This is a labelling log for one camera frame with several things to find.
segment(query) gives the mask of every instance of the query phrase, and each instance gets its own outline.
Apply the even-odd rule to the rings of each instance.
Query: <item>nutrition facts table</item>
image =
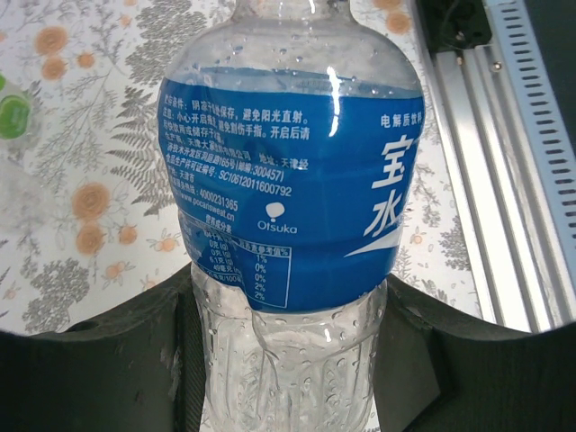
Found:
[[[292,248],[266,245],[217,231],[212,225],[186,215],[185,243],[205,244],[189,251],[197,265],[224,284],[239,285],[247,297],[275,308],[286,308],[290,291]]]

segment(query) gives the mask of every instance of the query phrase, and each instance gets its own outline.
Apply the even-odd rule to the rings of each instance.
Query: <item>floral tablecloth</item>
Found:
[[[0,231],[0,329],[65,329],[188,262],[154,143],[156,94],[179,47],[233,7],[230,0],[0,2],[0,73],[41,107],[38,145],[17,162],[50,197],[45,224],[23,221],[17,230]],[[356,0],[352,9],[358,21],[405,50],[422,76],[401,0]],[[427,109],[395,273],[479,316],[437,125]],[[379,430],[374,413],[367,430]]]

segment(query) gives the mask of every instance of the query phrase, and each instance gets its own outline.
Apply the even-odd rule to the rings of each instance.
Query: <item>orange flower print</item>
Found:
[[[131,245],[136,241],[137,237],[136,226],[124,225],[118,231],[118,241],[121,245]]]
[[[106,280],[103,288],[106,289],[112,283],[122,286],[124,284],[123,274],[134,268],[134,265],[125,261],[118,261],[117,263],[110,264],[104,270],[103,278]]]
[[[42,56],[58,54],[68,43],[68,33],[64,27],[46,27],[36,35],[34,47]]]
[[[91,52],[83,52],[77,57],[76,61],[78,65],[84,69],[91,68],[96,62],[94,54],[92,54]]]
[[[104,245],[104,233],[96,222],[88,222],[76,237],[76,248],[82,255],[93,257]]]
[[[395,34],[406,34],[411,26],[410,17],[404,12],[392,12],[386,19],[386,27]]]
[[[414,234],[412,234],[410,236],[410,243],[414,244],[414,245],[421,245],[422,242],[424,241],[425,235],[426,235],[426,232],[420,232],[420,228],[416,227]]]
[[[66,63],[60,57],[50,57],[42,66],[42,76],[48,81],[58,81],[66,74]]]
[[[160,240],[149,238],[148,243],[150,247],[154,248],[157,252],[172,252],[177,246],[180,246],[180,242],[178,241],[180,237],[180,233],[175,235],[167,234],[166,229],[164,229]]]
[[[124,15],[124,14],[123,14],[123,15],[120,17],[120,20],[119,20],[119,21],[120,21],[120,25],[122,26],[122,28],[125,29],[126,27],[130,26],[130,24],[132,23],[132,18],[129,17],[128,15]]]
[[[373,0],[373,2],[374,6],[378,9],[385,9],[387,11],[396,9],[402,4],[402,0]]]
[[[72,212],[81,221],[95,221],[110,205],[110,191],[100,183],[89,183],[72,196]]]

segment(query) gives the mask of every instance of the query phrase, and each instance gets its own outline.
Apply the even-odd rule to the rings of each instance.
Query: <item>black holder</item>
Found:
[[[0,430],[198,431],[206,375],[189,274],[65,333],[0,333]],[[576,324],[528,335],[388,283],[373,377],[382,430],[576,430]]]

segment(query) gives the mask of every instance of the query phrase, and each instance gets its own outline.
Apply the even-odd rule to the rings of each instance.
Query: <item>metal frame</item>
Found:
[[[489,45],[433,56],[411,9],[482,315],[545,331],[576,320],[576,159],[526,8],[486,4]]]

